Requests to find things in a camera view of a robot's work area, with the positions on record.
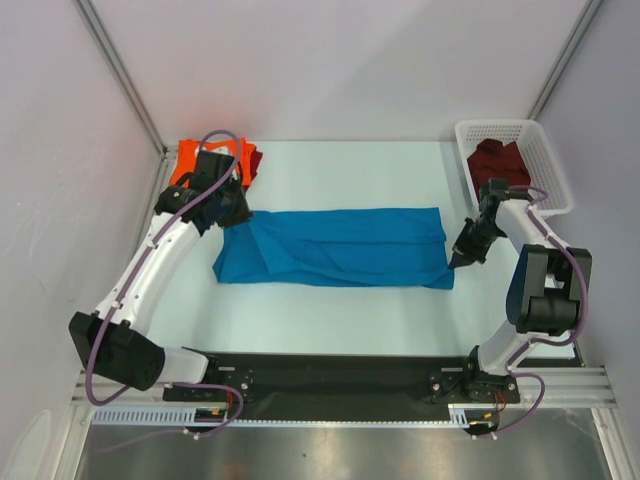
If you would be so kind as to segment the blue t shirt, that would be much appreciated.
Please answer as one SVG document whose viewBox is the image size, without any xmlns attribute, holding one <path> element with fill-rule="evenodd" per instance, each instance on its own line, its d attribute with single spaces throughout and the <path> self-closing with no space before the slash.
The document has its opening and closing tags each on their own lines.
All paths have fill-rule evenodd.
<svg viewBox="0 0 640 480">
<path fill-rule="evenodd" d="M 436 208 L 257 211 L 225 230 L 213 271 L 224 284 L 450 290 L 445 243 Z"/>
</svg>

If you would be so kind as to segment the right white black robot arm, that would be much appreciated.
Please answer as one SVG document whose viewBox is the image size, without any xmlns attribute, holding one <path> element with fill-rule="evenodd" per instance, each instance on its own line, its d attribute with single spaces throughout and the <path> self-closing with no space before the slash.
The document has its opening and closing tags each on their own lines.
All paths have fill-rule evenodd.
<svg viewBox="0 0 640 480">
<path fill-rule="evenodd" d="M 561 240 L 522 192 L 490 194 L 476 218 L 467 218 L 449 268 L 486 261 L 499 238 L 518 259 L 505 300 L 506 320 L 465 359 L 458 388 L 473 402 L 516 387 L 515 368 L 537 346 L 564 347 L 580 335 L 588 312 L 592 256 Z"/>
</svg>

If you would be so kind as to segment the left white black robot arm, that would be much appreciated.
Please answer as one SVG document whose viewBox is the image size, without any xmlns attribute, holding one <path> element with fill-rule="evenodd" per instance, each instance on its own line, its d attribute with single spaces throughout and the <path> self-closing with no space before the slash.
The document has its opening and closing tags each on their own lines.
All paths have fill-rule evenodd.
<svg viewBox="0 0 640 480">
<path fill-rule="evenodd" d="M 205 354 L 161 346 L 148 337 L 158 303 L 185 255 L 212 226 L 231 227 L 252 216 L 240 182 L 231 181 L 198 201 L 200 195 L 183 186 L 167 187 L 116 285 L 93 312 L 77 312 L 70 320 L 88 391 L 99 375 L 139 391 L 156 383 L 185 383 L 199 400 L 218 393 L 220 376 L 208 368 Z"/>
</svg>

